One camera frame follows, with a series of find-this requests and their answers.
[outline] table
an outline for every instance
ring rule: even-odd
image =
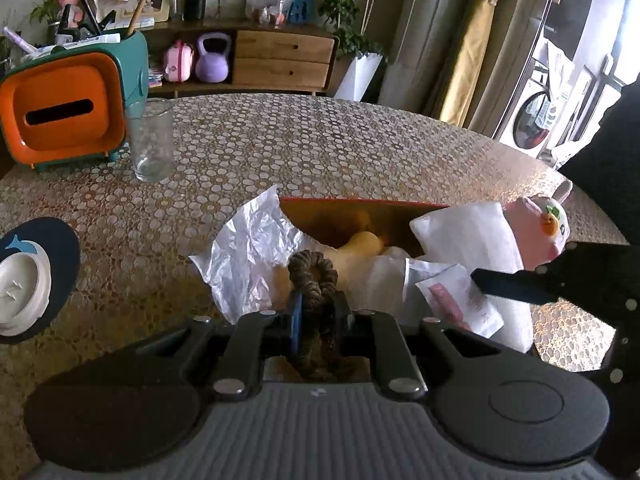
[[[0,478],[37,463],[22,404],[44,379],[83,360],[212,314],[188,254],[203,250],[235,209],[273,184],[292,196],[461,204],[550,195],[564,179],[539,161],[468,130],[400,110],[288,94],[222,94],[174,101],[177,171],[136,180],[129,153],[110,163],[0,180],[5,231],[62,218],[80,238],[81,270],[51,327],[0,347]],[[564,204],[572,239],[625,243],[579,189]],[[535,307],[545,361],[597,368],[613,330],[567,303]]]

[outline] washing machine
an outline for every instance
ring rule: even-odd
[[[559,110],[549,97],[549,70],[531,59],[520,96],[512,103],[496,140],[536,158],[545,147]]]

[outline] drawer handle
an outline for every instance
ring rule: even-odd
[[[283,72],[278,72],[276,70],[269,70],[269,75],[285,75]],[[293,75],[293,70],[289,70],[289,75]]]
[[[290,43],[276,43],[276,45],[290,46],[293,50],[297,50],[299,48],[299,45],[292,45]]]

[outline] tissue box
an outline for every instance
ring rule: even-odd
[[[142,33],[120,43],[61,47],[0,82],[0,128],[11,156],[32,168],[111,159],[124,142],[124,109],[146,99],[147,92]]]

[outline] pink plush toy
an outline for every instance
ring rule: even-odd
[[[58,0],[60,4],[60,12],[58,13],[58,17],[62,16],[62,11],[65,9],[66,5],[71,5],[71,13],[69,14],[69,24],[67,27],[76,28],[79,23],[82,22],[84,18],[84,11],[79,7],[80,0]]]
[[[569,238],[569,223],[562,202],[573,186],[567,180],[556,189],[552,198],[521,197],[504,206],[504,217],[513,230],[525,269],[534,270],[564,250]]]

